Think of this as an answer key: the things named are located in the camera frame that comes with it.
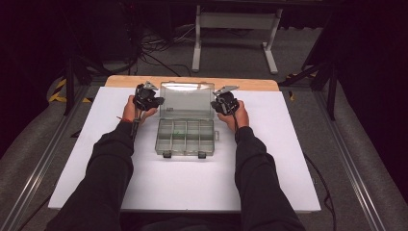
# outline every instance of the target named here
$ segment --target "open storage box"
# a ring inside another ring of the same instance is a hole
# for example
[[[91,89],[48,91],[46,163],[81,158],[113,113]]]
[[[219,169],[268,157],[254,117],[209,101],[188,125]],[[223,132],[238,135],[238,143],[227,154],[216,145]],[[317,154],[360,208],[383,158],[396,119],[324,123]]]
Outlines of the open storage box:
[[[215,150],[214,84],[175,83],[161,84],[160,121],[156,152],[165,158],[172,155],[212,156]]]

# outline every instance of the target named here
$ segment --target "hand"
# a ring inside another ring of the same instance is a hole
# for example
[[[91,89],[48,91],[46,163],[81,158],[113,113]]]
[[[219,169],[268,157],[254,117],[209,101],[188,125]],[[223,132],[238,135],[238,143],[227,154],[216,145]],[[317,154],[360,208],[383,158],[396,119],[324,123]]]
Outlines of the hand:
[[[248,116],[248,112],[245,109],[243,101],[238,100],[238,103],[240,104],[240,107],[235,112],[235,118],[237,119],[238,128],[249,126],[249,116]],[[221,121],[224,121],[228,125],[231,131],[233,131],[234,133],[236,132],[235,131],[235,121],[231,115],[223,115],[223,114],[217,114],[217,115]]]
[[[139,116],[141,115],[139,125],[142,125],[148,117],[153,116],[155,113],[157,113],[157,109],[152,108],[149,111],[143,113],[142,110],[136,108],[135,104],[133,103],[134,98],[135,95],[129,95],[128,102],[123,109],[122,120],[133,122],[133,119],[135,119],[135,117],[139,118]]]

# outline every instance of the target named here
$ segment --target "black long-sleeve shirt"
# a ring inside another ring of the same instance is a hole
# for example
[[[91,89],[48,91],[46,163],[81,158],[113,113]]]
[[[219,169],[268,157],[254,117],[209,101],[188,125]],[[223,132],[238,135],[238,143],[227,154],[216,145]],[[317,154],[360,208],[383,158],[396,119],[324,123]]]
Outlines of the black long-sleeve shirt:
[[[131,126],[120,122],[94,145],[85,178],[46,230],[121,230],[120,206],[133,173]],[[241,197],[242,230],[304,230],[279,187],[265,145],[249,127],[240,128],[239,134],[235,182]],[[204,226],[192,224],[183,230],[215,230],[213,224]]]

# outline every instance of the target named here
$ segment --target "person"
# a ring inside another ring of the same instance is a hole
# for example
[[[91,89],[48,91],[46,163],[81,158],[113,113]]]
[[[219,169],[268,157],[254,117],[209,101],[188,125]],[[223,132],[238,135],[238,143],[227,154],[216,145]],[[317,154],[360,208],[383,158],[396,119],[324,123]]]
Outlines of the person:
[[[134,95],[130,95],[122,120],[116,128],[103,135],[94,145],[84,179],[58,214],[47,223],[47,231],[121,230],[120,207],[133,174],[132,121],[141,114],[133,99]],[[229,224],[219,222],[203,221],[199,225],[197,220],[184,222],[183,219],[184,223],[176,220],[173,224],[178,225],[168,225],[164,220],[146,224],[141,230],[305,230],[279,187],[273,157],[254,136],[245,106],[241,100],[239,104],[236,111],[238,136],[235,184],[241,198],[241,224],[237,224],[234,229]],[[140,125],[156,112],[157,109],[144,112]],[[218,118],[232,132],[236,132],[235,120],[231,115],[218,114]]]

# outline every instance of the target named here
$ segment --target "box lid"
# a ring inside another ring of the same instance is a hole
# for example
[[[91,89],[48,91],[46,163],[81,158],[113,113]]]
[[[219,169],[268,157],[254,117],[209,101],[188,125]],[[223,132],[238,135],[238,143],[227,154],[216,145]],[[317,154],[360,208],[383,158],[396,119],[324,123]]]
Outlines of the box lid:
[[[165,103],[160,106],[161,118],[213,119],[214,84],[163,82],[160,96]]]

